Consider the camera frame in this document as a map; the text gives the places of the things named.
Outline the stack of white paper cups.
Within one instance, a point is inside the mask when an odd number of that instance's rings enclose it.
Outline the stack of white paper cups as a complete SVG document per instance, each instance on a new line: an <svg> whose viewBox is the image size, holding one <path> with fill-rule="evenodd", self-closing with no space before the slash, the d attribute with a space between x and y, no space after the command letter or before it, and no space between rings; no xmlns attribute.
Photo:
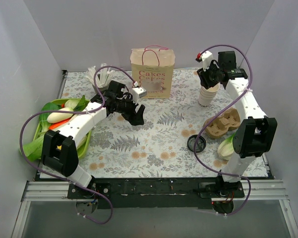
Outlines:
<svg viewBox="0 0 298 238"><path fill-rule="evenodd" d="M198 98L199 105L201 107L207 107L216 96L219 88L220 88L219 83L209 89L206 89L204 86L202 86L200 89L200 94Z"/></svg>

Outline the black plastic cup lid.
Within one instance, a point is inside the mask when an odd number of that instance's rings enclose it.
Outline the black plastic cup lid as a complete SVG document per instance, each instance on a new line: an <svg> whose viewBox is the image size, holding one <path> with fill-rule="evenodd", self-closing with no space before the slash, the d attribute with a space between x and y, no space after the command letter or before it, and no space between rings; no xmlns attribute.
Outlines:
<svg viewBox="0 0 298 238"><path fill-rule="evenodd" d="M206 148L206 140L202 136L198 136L197 134L191 135L187 140L187 147L190 151L194 151L194 148L196 148L196 152L200 153L204 151Z"/></svg>

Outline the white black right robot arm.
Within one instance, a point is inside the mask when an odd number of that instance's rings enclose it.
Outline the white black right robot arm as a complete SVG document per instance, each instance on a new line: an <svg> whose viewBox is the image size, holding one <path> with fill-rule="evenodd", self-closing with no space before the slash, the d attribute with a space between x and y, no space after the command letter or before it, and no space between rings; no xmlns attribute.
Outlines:
<svg viewBox="0 0 298 238"><path fill-rule="evenodd" d="M241 177L247 167L271 148L277 129L275 118L268 117L258 105L250 89L246 71L238 68L234 51L218 53L214 59L209 51L198 53L196 61L203 67L197 71L201 85L209 89L218 83L231 96L241 124L232 140L234 152L227 165L212 183L200 183L202 198L243 196Z"/></svg>

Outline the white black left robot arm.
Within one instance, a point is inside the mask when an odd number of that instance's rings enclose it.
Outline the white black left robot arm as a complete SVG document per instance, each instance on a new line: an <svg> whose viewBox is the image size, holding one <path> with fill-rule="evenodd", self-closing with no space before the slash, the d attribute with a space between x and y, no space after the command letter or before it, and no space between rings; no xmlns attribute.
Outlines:
<svg viewBox="0 0 298 238"><path fill-rule="evenodd" d="M75 119L58 131L49 130L43 139L41 161L43 165L74 182L84 198L91 198L96 187L92 176L79 164L77 146L96 124L117 112L131 125L144 125L144 105L134 103L132 98L108 98L105 104L99 95L94 96Z"/></svg>

